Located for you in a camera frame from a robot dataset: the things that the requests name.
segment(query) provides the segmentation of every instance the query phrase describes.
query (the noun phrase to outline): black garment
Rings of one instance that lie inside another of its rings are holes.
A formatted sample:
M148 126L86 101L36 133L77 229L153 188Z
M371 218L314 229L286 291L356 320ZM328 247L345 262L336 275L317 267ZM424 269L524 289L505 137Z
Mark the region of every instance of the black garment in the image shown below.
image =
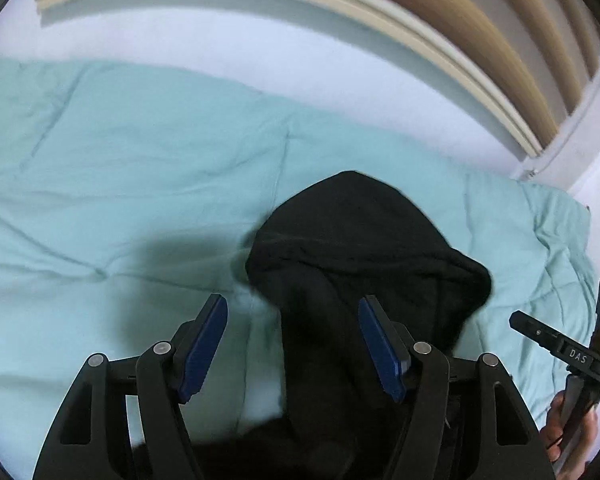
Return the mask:
M355 172L277 208L257 232L246 270L282 313L286 412L242 438L196 446L205 478L381 478L411 405L382 391L358 301L374 294L416 340L450 351L487 300L489 273L452 249L400 192ZM440 478L453 462L458 417L450 399Z

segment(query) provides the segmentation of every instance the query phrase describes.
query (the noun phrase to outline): mint green bed sheet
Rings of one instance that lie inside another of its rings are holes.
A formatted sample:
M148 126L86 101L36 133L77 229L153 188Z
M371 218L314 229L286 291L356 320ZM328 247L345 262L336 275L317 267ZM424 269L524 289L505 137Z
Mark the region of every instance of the mint green bed sheet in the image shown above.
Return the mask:
M0 459L14 477L31 478L87 356L143 352L211 292L226 296L230 320L183 408L191 436L221 438L281 413L278 316L250 291L244 260L277 205L343 170L400 189L490 270L493 293L456 355L497 354L542 424L566 370L508 319L520 309L588 341L589 215L567 194L231 81L0 59ZM141 439L134 410L130 432Z

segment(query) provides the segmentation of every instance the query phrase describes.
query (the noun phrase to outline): blue rubber pad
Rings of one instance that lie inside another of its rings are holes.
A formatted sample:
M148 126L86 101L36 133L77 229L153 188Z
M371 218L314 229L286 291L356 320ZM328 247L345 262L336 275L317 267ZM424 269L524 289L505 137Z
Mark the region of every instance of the blue rubber pad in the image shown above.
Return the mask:
M189 402L189 399L202 389L206 373L222 339L228 317L229 309L226 300L222 296L218 296L216 304L208 314L198 338L194 341L185 359L184 378L178 388L181 404Z
M402 402L407 393L402 383L402 367L380 322L366 299L358 303L358 323L366 348L376 366L382 389L394 402Z

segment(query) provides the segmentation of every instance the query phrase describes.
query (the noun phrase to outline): bed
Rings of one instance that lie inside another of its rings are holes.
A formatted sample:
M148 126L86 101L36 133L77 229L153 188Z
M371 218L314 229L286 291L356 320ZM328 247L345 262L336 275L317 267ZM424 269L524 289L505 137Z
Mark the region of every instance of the bed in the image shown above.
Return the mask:
M507 320L524 310L588 342L589 214L564 192L507 178L525 156L507 124L417 50L302 2L76 0L41 23L35 0L11 0L0 15L8 471L31 477L85 357L144 351L211 292L227 297L230 322L184 407L192 439L280 414L278 316L248 287L244 260L277 205L343 170L400 189L490 270L491 298L455 354L497 354L542 425L566 370ZM521 116L513 125L528 128Z

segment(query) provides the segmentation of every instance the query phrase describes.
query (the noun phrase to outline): human hand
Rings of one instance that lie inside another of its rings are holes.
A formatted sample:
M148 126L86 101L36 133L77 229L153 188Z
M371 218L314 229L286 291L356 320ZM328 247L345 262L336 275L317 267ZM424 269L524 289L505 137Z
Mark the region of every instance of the human hand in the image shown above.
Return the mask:
M550 446L546 453L551 462L560 458L560 437L564 427L560 423L560 413L564 404L564 392L558 393L551 402L551 408L546 414L546 426L540 430L540 437L545 447ZM589 410L582 419L582 435L561 471L557 480L577 480L584 473L587 456L598 436L598 414L595 408Z

